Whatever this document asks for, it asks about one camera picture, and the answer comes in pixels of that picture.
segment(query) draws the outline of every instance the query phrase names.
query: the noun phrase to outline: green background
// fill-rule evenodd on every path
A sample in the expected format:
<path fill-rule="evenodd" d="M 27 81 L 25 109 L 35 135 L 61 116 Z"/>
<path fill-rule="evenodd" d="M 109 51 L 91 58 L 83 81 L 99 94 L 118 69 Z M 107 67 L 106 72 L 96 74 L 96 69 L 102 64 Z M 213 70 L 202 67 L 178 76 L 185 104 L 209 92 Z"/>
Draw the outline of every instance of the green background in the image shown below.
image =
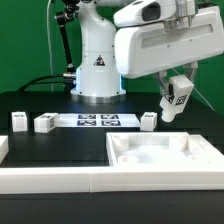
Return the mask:
<path fill-rule="evenodd" d="M 224 19 L 224 1 L 213 0 L 221 8 Z M 15 91 L 28 81 L 50 74 L 47 42 L 48 0 L 7 0 L 0 4 L 0 92 Z M 63 10 L 63 4 L 56 0 L 51 4 L 50 29 L 53 51 L 54 74 L 66 70 L 66 62 L 58 26 L 54 15 Z M 99 8 L 99 13 L 112 20 L 116 8 Z M 81 63 L 81 31 L 78 20 L 67 25 L 74 64 Z M 224 55 L 199 62 L 195 86 L 224 115 Z M 134 80 L 123 79 L 123 88 L 128 92 L 158 92 L 159 87 L 150 77 Z M 63 90 L 55 84 L 54 90 Z M 29 90 L 52 90 L 52 86 L 32 86 Z"/>

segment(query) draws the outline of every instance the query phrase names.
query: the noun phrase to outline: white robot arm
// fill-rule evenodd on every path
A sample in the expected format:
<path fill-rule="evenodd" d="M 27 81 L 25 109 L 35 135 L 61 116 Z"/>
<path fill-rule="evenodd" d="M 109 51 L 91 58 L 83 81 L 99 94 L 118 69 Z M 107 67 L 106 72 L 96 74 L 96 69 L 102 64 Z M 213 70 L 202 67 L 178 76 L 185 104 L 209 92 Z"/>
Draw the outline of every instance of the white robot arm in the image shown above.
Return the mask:
<path fill-rule="evenodd" d="M 97 6 L 124 7 L 115 26 Z M 81 0 L 77 12 L 82 29 L 82 64 L 76 70 L 73 99 L 114 102 L 123 96 L 120 75 L 148 74 L 161 86 L 163 120 L 181 113 L 194 87 L 197 61 L 224 51 L 218 7 L 197 8 L 196 0 Z M 166 70 L 183 65 L 186 73 L 166 81 Z"/>
<path fill-rule="evenodd" d="M 197 10 L 194 0 L 137 0 L 114 21 L 122 27 L 115 37 L 118 71 L 127 78 L 154 74 L 162 86 L 162 119 L 172 121 L 194 87 L 197 61 L 224 51 L 219 8 Z M 186 73 L 166 82 L 166 70 L 181 65 Z"/>

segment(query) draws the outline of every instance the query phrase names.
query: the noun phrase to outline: yellow warning triangle sticker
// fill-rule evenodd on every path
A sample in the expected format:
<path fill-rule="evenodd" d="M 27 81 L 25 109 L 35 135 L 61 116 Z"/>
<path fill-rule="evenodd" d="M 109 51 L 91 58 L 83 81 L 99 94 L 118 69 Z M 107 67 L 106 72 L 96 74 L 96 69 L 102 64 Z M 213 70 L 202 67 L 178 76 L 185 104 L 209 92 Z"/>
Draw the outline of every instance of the yellow warning triangle sticker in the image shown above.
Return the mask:
<path fill-rule="evenodd" d="M 96 62 L 94 63 L 95 66 L 105 66 L 105 63 L 103 61 L 103 58 L 101 55 L 97 58 Z"/>

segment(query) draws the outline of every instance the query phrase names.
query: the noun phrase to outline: black tabletop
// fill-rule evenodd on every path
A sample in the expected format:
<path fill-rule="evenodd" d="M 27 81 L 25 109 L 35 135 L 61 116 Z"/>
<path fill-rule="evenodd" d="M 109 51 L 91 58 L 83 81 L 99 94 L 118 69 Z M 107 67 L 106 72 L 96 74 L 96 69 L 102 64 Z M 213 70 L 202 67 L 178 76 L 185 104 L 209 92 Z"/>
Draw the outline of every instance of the black tabletop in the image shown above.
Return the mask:
<path fill-rule="evenodd" d="M 38 135 L 33 132 L 32 119 L 44 112 L 134 113 L 138 119 L 144 112 L 157 112 L 159 119 L 155 131 L 200 134 L 224 152 L 224 118 L 221 115 L 191 98 L 184 113 L 177 115 L 173 122 L 165 123 L 160 119 L 160 100 L 157 93 L 128 93 L 122 102 L 91 105 L 74 102 L 61 92 L 2 93 L 0 135 L 9 135 L 10 152 L 1 166 L 107 166 L 106 132 L 139 131 L 139 128 L 56 128 L 48 134 Z M 10 116 L 14 111 L 28 114 L 27 133 L 12 133 Z M 46 141 L 48 145 L 59 146 L 54 156 L 52 147 L 41 150 Z M 68 149 L 65 153 L 61 150 L 64 144 Z M 29 153 L 26 151 L 28 145 L 32 145 Z M 79 148 L 84 148 L 85 153 L 82 154 Z M 0 195 L 0 208 L 1 222 L 7 224 L 223 223 L 224 191 Z"/>

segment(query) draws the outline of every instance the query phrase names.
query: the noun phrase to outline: white tray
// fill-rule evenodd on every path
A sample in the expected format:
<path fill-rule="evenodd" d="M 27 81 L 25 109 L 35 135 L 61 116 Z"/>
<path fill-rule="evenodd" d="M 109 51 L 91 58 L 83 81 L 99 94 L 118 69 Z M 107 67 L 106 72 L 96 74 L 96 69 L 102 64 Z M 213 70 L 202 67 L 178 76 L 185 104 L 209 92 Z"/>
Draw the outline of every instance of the white tray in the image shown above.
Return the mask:
<path fill-rule="evenodd" d="M 124 151 L 113 143 L 121 135 Z M 200 135 L 107 133 L 106 142 L 109 167 L 1 168 L 0 194 L 224 189 L 223 155 Z M 1 160 L 7 152 L 0 136 Z M 118 162 L 127 155 L 137 161 Z"/>

